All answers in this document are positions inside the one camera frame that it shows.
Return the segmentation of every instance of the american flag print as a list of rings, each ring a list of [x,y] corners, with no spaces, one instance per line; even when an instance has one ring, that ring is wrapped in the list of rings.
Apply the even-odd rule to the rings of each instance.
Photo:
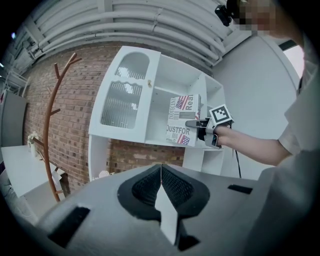
[[[190,141],[190,138],[188,138],[185,135],[182,135],[182,133],[180,134],[179,139],[178,139],[179,144],[188,145],[189,141]]]
[[[184,110],[187,105],[188,99],[189,99],[189,96],[180,96],[175,107],[180,110]]]
[[[198,113],[196,113],[195,115],[195,119],[199,120],[200,119],[200,111],[198,111]]]

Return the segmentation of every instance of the camera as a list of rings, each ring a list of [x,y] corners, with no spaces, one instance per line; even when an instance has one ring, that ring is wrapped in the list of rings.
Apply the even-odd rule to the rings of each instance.
[[[239,19],[240,16],[240,2],[247,2],[246,0],[227,0],[225,5],[218,5],[214,10],[215,14],[219,17],[222,24],[229,27],[232,19]]]

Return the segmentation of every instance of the brick wall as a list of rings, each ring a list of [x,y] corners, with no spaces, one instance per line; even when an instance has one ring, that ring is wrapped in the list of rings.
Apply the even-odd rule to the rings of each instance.
[[[61,70],[75,51],[83,59],[72,65],[65,75],[53,105],[53,109],[60,108],[61,111],[51,117],[49,126],[49,158],[66,172],[64,187],[67,193],[89,182],[88,129],[91,112],[103,77],[122,45],[151,48],[120,42],[83,45],[48,57],[24,74],[25,77],[30,77],[24,119],[26,144],[31,132],[43,133],[44,115],[50,96],[47,88],[52,89],[57,82],[53,64],[58,63]],[[163,53],[192,64],[169,52]],[[118,173],[152,163],[181,166],[184,151],[180,147],[109,140],[106,170]]]

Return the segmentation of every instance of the person's hand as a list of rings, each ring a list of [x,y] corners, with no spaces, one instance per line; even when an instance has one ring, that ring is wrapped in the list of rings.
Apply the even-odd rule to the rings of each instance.
[[[232,130],[224,125],[218,125],[214,129],[214,133],[218,136],[217,145],[218,146],[227,146],[228,141],[230,140]]]

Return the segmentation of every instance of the white table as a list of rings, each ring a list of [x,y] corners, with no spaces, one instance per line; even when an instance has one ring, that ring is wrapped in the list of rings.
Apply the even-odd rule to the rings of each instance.
[[[57,203],[50,188],[44,161],[40,155],[33,157],[27,145],[2,147],[1,151],[16,196],[25,200],[31,213],[38,220]],[[51,163],[50,168],[51,172],[56,169]],[[65,172],[58,169],[57,173],[55,188],[60,191],[62,188],[59,180]],[[58,196],[60,200],[65,198],[63,193]]]

